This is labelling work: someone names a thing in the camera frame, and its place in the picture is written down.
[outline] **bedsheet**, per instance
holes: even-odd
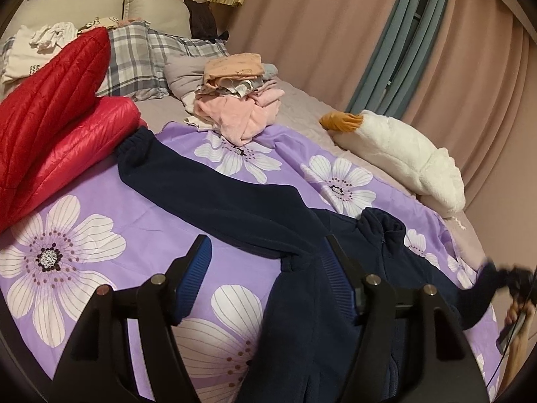
[[[331,106],[295,88],[290,83],[280,79],[277,79],[277,81],[277,87],[284,90],[285,95],[281,98],[281,107],[276,117],[276,124],[298,131],[333,155],[348,159],[353,164],[369,170],[373,173],[373,176],[399,189],[404,194],[411,195],[402,184],[380,168],[375,167],[350,151],[343,151],[334,144],[328,132],[319,124],[319,118],[330,112],[332,110]],[[184,118],[189,116],[183,103],[171,95],[162,99],[139,101],[136,106],[138,106],[142,118],[154,132],[161,131],[164,125],[170,121],[183,122]],[[485,252],[464,212],[458,213],[455,218],[444,220],[444,223],[455,238],[455,248],[461,259],[474,270],[480,268],[486,261]]]
[[[254,142],[236,148],[215,133],[170,123],[158,139],[222,174],[252,183],[292,184],[309,207],[351,216],[367,206],[382,208],[407,226],[406,246],[459,286],[475,280],[476,272],[460,259],[435,212],[293,130],[270,126]],[[195,188],[192,198],[202,205],[203,195]],[[7,230],[0,237],[0,288],[45,372],[52,377],[76,319],[98,285],[140,285],[183,256],[200,233],[124,185],[113,157]],[[212,241],[213,261],[192,313],[173,330],[201,401],[233,401],[256,351],[279,261]],[[56,260],[53,271],[42,271],[43,259]],[[499,362],[493,310],[466,335],[488,382]],[[151,398],[135,321],[130,322],[130,338],[139,391]]]

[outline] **pink folded towel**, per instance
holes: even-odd
[[[198,95],[194,102],[194,114],[212,119],[218,124],[222,136],[232,144],[242,146],[276,121],[281,101],[276,99],[267,103],[266,100],[263,101],[266,106],[262,107],[248,96]]]

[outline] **white flower print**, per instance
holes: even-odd
[[[447,266],[451,271],[457,273],[457,280],[464,289],[472,287],[472,280],[475,281],[477,273],[465,261],[458,257],[455,259],[453,256],[448,256]]]
[[[208,131],[205,139],[209,142],[195,149],[194,154],[211,162],[222,162],[216,171],[225,176],[236,174],[244,165],[259,183],[264,184],[267,183],[267,176],[263,171],[280,171],[281,162],[267,156],[272,150],[257,142],[237,147],[213,131]]]
[[[76,321],[99,285],[114,286],[97,271],[81,271],[80,265],[115,259],[126,246],[112,232],[110,218],[93,214],[73,228],[79,215],[79,199],[64,196],[50,209],[45,226],[41,215],[31,213],[11,227],[21,247],[0,250],[0,276],[18,277],[6,296],[13,317],[21,318],[34,306],[34,327],[50,347],[65,338],[59,305]]]
[[[231,403],[256,351],[261,302],[241,285],[224,285],[214,292],[211,306],[218,320],[233,333],[198,318],[184,319],[173,332],[189,376],[212,377],[219,382],[197,389],[201,402]]]
[[[407,230],[404,237],[404,244],[418,256],[424,257],[431,265],[440,269],[438,258],[433,253],[425,253],[425,250],[427,249],[425,235],[418,234],[415,229]]]
[[[492,385],[489,389],[489,400],[494,401],[495,397],[496,397],[496,386]]]
[[[481,375],[483,376],[483,379],[485,378],[485,359],[483,358],[483,355],[479,353],[479,355],[476,356],[475,360],[477,361],[477,365],[479,365],[479,369],[481,370]]]
[[[300,165],[307,181],[321,184],[321,198],[324,201],[332,205],[337,213],[356,218],[366,207],[371,207],[377,194],[357,189],[367,185],[373,175],[363,168],[352,167],[352,163],[342,157],[338,157],[332,165],[321,154],[312,156],[309,166]]]

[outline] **stuffed animal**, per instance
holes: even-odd
[[[384,170],[443,218],[464,209],[465,186],[455,161],[414,127],[370,110],[330,112],[319,123],[337,145]]]

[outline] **jacket collar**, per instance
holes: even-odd
[[[396,255],[401,250],[406,227],[395,216],[368,207],[362,211],[356,227],[371,244],[380,248],[385,244],[389,254]]]

